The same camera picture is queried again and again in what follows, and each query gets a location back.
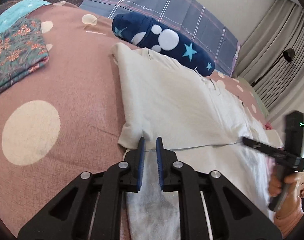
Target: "metal pivot screw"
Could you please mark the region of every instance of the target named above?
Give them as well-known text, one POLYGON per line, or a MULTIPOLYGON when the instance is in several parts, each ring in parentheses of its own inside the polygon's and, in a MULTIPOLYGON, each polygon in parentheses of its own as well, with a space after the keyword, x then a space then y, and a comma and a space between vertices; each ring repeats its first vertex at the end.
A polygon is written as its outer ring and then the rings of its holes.
POLYGON ((182 168, 183 167, 183 163, 182 162, 179 162, 179 161, 176 161, 173 163, 173 166, 175 168, 182 168))
POLYGON ((81 173, 81 179, 88 179, 91 176, 91 174, 88 171, 81 173))
POLYGON ((121 168, 121 169, 125 169, 125 168, 127 168, 129 166, 129 164, 127 163, 127 162, 120 162, 119 163, 119 167, 121 168))
POLYGON ((211 176, 217 179, 221 176, 221 173, 219 171, 212 171, 211 176))

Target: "clothing pile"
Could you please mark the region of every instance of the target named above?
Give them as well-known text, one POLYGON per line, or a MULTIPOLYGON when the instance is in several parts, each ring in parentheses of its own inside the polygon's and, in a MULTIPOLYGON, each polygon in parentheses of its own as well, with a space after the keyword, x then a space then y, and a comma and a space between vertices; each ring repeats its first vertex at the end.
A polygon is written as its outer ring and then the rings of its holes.
POLYGON ((47 63, 41 22, 25 18, 46 4, 50 3, 24 0, 0 15, 0 93, 47 63))

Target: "floral fabric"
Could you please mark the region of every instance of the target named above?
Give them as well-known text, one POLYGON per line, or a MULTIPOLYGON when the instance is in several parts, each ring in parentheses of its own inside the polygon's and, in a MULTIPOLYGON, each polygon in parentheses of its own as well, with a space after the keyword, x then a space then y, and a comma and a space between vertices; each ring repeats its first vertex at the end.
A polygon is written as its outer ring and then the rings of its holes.
POLYGON ((0 33, 0 93, 47 61, 39 20, 23 18, 0 33))

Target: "gray curtain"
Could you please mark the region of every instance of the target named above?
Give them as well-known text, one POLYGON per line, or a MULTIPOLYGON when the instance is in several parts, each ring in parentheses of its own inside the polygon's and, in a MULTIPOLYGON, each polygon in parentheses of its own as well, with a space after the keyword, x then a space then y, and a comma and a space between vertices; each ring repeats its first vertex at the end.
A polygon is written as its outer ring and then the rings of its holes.
POLYGON ((304 10, 289 0, 276 0, 242 45, 233 75, 251 84, 288 48, 296 52, 292 63, 282 58, 254 87, 269 112, 289 95, 304 75, 304 10))
POLYGON ((304 74, 298 82, 292 87, 291 91, 269 113, 267 120, 271 122, 272 127, 278 131, 284 139, 284 115, 293 110, 304 113, 304 74))

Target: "white towel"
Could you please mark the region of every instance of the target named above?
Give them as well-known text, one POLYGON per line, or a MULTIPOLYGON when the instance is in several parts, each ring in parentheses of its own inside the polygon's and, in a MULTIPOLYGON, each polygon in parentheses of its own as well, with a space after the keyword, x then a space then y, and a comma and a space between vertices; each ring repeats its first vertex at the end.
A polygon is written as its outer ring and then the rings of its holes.
POLYGON ((119 144, 146 149, 161 136, 170 149, 226 145, 250 136, 250 124, 236 96, 200 77, 175 59, 149 49, 113 46, 119 67, 126 123, 119 144))
MULTIPOLYGON (((179 150, 176 154, 178 160, 197 171, 220 171, 266 216, 273 218, 267 208, 269 177, 262 154, 240 144, 179 150)), ((146 152, 141 191, 127 193, 127 212, 132 240, 180 240, 178 194, 161 192, 156 152, 146 152)))

